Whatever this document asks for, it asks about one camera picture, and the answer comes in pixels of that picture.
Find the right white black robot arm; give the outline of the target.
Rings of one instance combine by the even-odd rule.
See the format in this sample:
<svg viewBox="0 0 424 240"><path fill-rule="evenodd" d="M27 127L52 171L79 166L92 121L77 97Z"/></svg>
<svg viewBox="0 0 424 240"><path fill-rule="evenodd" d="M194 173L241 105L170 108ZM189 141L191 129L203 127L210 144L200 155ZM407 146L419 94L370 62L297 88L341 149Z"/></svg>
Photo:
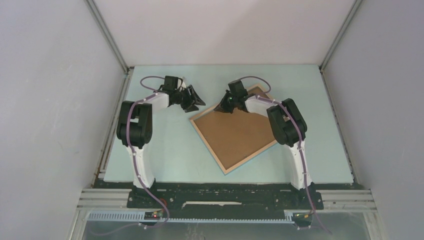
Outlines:
<svg viewBox="0 0 424 240"><path fill-rule="evenodd" d="M305 190L313 181L305 154L308 127L294 100L287 98L277 101L262 97L258 93L248 93L242 80L237 79L228 83L228 89L214 111L233 113L234 109L268 118L275 140L280 145L288 147L291 153L290 184L298 190L291 194L291 204L297 209L304 209L311 202L311 196Z"/></svg>

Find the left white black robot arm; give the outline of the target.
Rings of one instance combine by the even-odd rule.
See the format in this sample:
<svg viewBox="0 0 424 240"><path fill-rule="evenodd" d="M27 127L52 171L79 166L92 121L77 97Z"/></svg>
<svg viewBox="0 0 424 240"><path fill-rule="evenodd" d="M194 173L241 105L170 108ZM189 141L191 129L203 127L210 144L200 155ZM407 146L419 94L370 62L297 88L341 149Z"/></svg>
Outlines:
<svg viewBox="0 0 424 240"><path fill-rule="evenodd" d="M137 101L125 100L121 103L116 136L121 140L131 157L133 185L143 190L138 201L145 208L153 208L158 202L158 194L150 188L155 182L150 161L145 157L148 143L153 136L153 114L172 105L179 105L185 113L199 110L206 103L196 93L194 87L186 85L177 76L146 76L140 85L152 94Z"/></svg>

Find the left small circuit board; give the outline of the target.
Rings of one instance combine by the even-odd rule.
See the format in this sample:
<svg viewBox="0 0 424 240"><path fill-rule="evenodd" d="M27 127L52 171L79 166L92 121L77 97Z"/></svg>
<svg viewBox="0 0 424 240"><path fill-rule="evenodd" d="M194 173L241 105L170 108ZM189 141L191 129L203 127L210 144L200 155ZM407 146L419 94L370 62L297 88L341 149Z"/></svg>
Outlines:
<svg viewBox="0 0 424 240"><path fill-rule="evenodd" d="M162 211L150 211L144 213L144 220L161 220L163 216Z"/></svg>

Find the small circuit board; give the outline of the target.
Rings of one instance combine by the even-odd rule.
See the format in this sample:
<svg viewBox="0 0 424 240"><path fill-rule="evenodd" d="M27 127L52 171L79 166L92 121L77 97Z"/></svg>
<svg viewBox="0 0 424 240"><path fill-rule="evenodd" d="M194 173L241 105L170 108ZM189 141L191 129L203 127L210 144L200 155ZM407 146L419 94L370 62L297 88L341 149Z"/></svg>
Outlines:
<svg viewBox="0 0 424 240"><path fill-rule="evenodd" d="M313 222L313 215L312 214L300 214L296 213L292 217L293 225L298 230L307 230L311 228L312 222Z"/></svg>
<svg viewBox="0 0 424 240"><path fill-rule="evenodd" d="M161 220L163 216L162 211L150 211L144 213L144 220Z"/></svg>

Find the right small circuit board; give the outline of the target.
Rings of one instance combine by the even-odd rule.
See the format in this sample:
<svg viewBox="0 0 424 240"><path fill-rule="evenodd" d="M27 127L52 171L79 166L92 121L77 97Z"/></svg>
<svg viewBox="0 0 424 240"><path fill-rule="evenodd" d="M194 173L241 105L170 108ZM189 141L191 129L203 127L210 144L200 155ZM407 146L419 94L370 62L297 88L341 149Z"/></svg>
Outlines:
<svg viewBox="0 0 424 240"><path fill-rule="evenodd" d="M313 222L313 215L312 214L300 214L296 213L292 217L293 225L298 230L307 230L311 228L312 222Z"/></svg>

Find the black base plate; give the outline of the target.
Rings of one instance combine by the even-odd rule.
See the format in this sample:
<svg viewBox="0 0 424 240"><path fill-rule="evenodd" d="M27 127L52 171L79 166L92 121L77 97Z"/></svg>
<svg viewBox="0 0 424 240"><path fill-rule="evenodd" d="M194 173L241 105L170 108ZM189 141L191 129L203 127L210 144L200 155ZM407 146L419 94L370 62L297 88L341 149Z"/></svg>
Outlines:
<svg viewBox="0 0 424 240"><path fill-rule="evenodd" d="M165 183L149 191L133 187L129 209L163 209L172 219L282 220L286 213L323 210L322 195L311 185L297 190L288 183Z"/></svg>

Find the aluminium rail frame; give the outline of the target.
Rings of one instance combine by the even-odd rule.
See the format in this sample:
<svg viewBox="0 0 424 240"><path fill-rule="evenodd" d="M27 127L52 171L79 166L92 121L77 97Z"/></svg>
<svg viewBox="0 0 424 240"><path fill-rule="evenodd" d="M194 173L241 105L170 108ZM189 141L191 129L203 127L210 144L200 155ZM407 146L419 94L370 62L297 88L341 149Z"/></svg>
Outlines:
<svg viewBox="0 0 424 240"><path fill-rule="evenodd" d="M128 189L84 189L76 209L85 212L86 220L123 221L153 223L166 219L166 213L158 208L127 208L130 190ZM317 213L375 213L377 211L370 190L320 190L323 209ZM144 220L145 212L162 212L160 220ZM286 212L285 218L277 220L216 220L216 219L173 219L170 223L284 223L292 224L294 214L307 214L306 211Z"/></svg>

